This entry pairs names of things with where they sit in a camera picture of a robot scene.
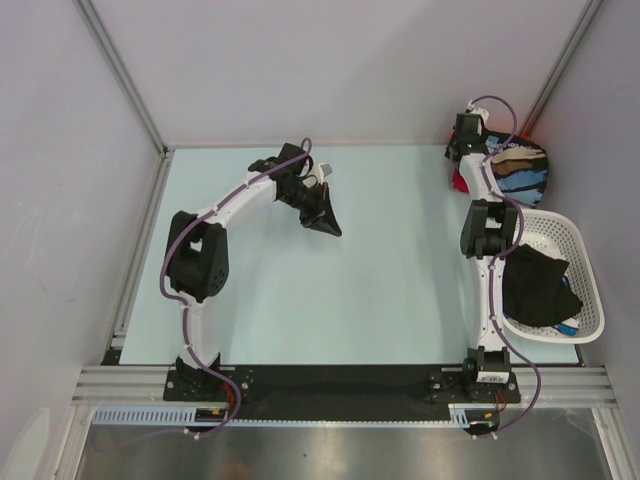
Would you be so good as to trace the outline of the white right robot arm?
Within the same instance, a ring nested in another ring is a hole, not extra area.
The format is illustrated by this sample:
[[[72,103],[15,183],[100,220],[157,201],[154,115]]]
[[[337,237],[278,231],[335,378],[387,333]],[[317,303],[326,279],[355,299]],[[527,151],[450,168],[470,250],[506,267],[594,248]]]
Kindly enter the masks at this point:
[[[493,175],[487,116],[473,107],[457,114],[447,147],[471,198],[460,250],[471,267],[476,336],[463,362],[461,388],[471,402],[506,405],[521,401],[503,312],[505,253],[520,238],[520,221],[517,207],[505,200]]]

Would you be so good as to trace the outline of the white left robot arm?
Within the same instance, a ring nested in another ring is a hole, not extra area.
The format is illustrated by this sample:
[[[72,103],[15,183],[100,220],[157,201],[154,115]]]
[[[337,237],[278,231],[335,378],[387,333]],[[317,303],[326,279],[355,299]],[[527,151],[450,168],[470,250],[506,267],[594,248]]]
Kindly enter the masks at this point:
[[[203,332],[203,312],[230,276],[229,232],[260,209],[281,202],[299,214],[302,227],[339,237],[342,229],[330,200],[332,169],[316,163],[312,141],[286,143],[276,156],[254,161],[233,190],[196,213],[177,212],[161,267],[161,294],[178,302],[183,347],[167,377],[167,401],[228,402],[241,396],[237,383],[220,371],[220,348]]]

